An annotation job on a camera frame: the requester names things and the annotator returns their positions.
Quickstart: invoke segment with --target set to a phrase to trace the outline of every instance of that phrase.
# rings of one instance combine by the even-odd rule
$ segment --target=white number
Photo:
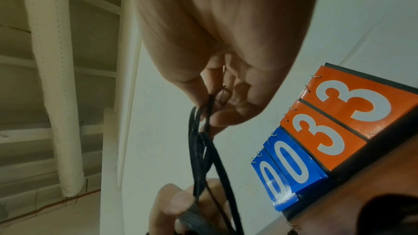
[[[391,103],[378,92],[368,89],[354,89],[349,91],[346,84],[337,80],[325,81],[318,86],[317,97],[323,102],[329,98],[325,93],[328,88],[337,89],[340,92],[338,98],[344,102],[347,102],[350,98],[359,97],[373,104],[373,110],[370,112],[354,111],[351,117],[358,121],[378,121],[385,118],[391,112]]]
[[[325,146],[322,143],[319,144],[318,150],[327,154],[327,155],[339,155],[344,151],[345,144],[343,138],[332,128],[327,126],[317,126],[315,120],[306,114],[298,114],[293,118],[293,127],[296,131],[300,131],[302,127],[300,126],[301,121],[306,121],[309,125],[309,131],[315,135],[317,132],[325,133],[332,140],[331,146]]]
[[[300,175],[298,175],[295,170],[292,168],[292,166],[289,164],[289,162],[286,160],[286,158],[283,156],[282,152],[280,151],[280,148],[285,149],[291,157],[295,160],[297,163],[297,166],[299,166],[300,170],[302,171]],[[306,182],[309,178],[309,171],[306,167],[306,164],[302,161],[302,159],[297,155],[297,153],[289,146],[286,142],[283,141],[277,141],[274,144],[274,150],[276,151],[276,155],[279,158],[279,160],[282,162],[283,166],[286,168],[286,170],[289,172],[289,174],[295,179],[296,182],[299,184],[303,184]]]
[[[273,184],[271,183],[271,180],[267,177],[266,170],[268,169],[270,173],[273,175],[274,179],[276,180],[277,184],[280,188],[280,193],[277,193],[277,190],[273,187]],[[279,175],[276,173],[276,171],[271,167],[271,165],[266,162],[262,161],[260,162],[260,170],[261,174],[263,175],[264,180],[266,181],[267,186],[269,187],[270,191],[272,192],[273,196],[277,200],[277,204],[283,204],[287,200],[290,199],[292,196],[292,190],[290,189],[289,185],[285,185],[282,180],[280,179]]]

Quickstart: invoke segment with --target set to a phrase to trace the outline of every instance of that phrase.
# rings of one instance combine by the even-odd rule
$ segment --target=cylindrical duct
[[[80,129],[68,0],[25,0],[64,196],[82,188]]]

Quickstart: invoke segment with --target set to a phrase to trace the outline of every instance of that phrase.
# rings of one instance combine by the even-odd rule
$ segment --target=blue card
[[[260,151],[251,165],[256,170],[277,211],[283,211],[299,200],[266,150]]]
[[[284,130],[277,128],[264,143],[284,177],[292,193],[326,178],[326,173]]]

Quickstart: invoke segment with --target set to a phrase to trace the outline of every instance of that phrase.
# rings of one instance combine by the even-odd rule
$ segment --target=hand
[[[143,41],[165,79],[198,107],[224,85],[231,92],[211,117],[214,136],[268,105],[299,52],[316,0],[134,1]]]
[[[231,218],[229,203],[226,200],[222,184],[219,179],[207,179],[208,185],[216,200],[224,205],[224,211]],[[177,217],[184,213],[194,203],[193,186],[185,191],[173,184],[165,185],[157,194],[149,216],[150,235],[184,234],[187,230]],[[206,219],[220,229],[226,229],[226,224],[219,213],[207,189],[199,197],[198,207]]]

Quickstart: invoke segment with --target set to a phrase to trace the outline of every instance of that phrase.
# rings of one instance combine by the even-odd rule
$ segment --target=orange number card
[[[301,98],[371,139],[418,105],[418,95],[321,66]]]
[[[366,144],[357,135],[300,101],[293,104],[280,125],[329,170]]]

